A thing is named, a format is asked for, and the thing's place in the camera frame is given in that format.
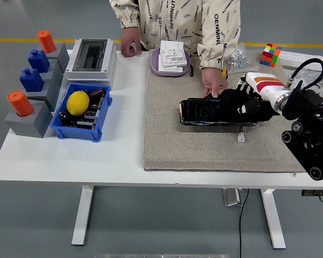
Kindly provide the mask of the person's left hand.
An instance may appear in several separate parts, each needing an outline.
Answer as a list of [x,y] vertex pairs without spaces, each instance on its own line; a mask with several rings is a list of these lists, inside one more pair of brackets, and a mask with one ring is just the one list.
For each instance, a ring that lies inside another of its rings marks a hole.
[[214,98],[217,98],[228,87],[228,82],[223,76],[221,70],[216,68],[203,68],[202,82],[204,91],[201,95],[202,98],[211,94]]

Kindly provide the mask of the person's right hand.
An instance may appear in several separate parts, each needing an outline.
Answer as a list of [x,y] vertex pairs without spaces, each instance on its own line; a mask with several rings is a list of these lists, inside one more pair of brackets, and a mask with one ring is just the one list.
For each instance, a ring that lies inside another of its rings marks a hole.
[[121,54],[125,57],[141,55],[141,35],[138,27],[126,27],[122,30]]

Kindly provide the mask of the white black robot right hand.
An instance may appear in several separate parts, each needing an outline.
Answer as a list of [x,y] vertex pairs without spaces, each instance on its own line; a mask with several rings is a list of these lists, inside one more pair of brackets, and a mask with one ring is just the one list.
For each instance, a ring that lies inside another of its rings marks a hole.
[[269,101],[271,107],[280,114],[291,95],[291,91],[275,75],[258,72],[246,73],[239,79],[236,89],[259,94],[262,100]]

